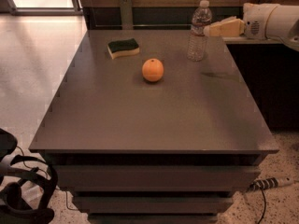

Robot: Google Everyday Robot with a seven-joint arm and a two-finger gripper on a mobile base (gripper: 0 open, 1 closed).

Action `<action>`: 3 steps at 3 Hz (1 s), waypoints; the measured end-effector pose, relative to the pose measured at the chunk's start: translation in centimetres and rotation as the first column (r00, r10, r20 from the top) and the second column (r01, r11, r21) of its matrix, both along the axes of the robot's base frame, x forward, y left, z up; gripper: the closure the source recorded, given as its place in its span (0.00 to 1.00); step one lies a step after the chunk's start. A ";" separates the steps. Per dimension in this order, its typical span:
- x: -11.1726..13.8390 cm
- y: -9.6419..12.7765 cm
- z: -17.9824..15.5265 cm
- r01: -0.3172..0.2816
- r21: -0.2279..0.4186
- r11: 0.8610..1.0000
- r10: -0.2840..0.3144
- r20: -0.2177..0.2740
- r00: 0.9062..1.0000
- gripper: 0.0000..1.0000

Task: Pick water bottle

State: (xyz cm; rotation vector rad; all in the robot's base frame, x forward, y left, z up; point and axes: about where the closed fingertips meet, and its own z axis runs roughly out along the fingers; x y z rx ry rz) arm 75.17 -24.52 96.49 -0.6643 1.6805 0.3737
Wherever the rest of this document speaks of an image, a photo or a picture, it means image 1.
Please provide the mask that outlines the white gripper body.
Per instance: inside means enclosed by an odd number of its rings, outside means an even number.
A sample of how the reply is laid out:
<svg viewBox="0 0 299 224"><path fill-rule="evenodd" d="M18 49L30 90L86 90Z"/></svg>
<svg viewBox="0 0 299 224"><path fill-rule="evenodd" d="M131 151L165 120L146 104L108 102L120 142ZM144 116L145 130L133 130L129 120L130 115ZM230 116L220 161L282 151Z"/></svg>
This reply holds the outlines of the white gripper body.
<svg viewBox="0 0 299 224"><path fill-rule="evenodd" d="M266 39L266 26L270 15L278 4L252 4L243 5L244 34L250 39Z"/></svg>

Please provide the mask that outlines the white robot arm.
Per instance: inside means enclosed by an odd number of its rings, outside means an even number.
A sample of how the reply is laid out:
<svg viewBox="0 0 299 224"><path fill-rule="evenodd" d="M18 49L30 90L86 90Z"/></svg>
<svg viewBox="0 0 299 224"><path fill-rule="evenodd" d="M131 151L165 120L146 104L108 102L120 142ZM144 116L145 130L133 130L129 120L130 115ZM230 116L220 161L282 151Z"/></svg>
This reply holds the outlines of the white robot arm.
<svg viewBox="0 0 299 224"><path fill-rule="evenodd" d="M252 4L243 6L243 20L229 17L204 29L205 36L275 40L290 49L299 50L299 6Z"/></svg>

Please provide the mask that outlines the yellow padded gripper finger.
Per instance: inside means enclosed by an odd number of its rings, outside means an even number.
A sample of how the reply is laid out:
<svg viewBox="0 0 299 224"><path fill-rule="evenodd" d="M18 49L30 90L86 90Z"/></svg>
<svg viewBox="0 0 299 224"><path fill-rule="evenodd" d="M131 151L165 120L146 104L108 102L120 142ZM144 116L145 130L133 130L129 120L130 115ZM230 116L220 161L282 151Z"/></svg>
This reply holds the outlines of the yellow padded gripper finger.
<svg viewBox="0 0 299 224"><path fill-rule="evenodd" d="M236 20L236 16L231 16L231 17L225 18L221 21L216 21L215 24L227 23L229 21L234 21L234 20Z"/></svg>
<svg viewBox="0 0 299 224"><path fill-rule="evenodd" d="M205 36L238 37L244 33L245 24L240 19L217 21L204 28Z"/></svg>

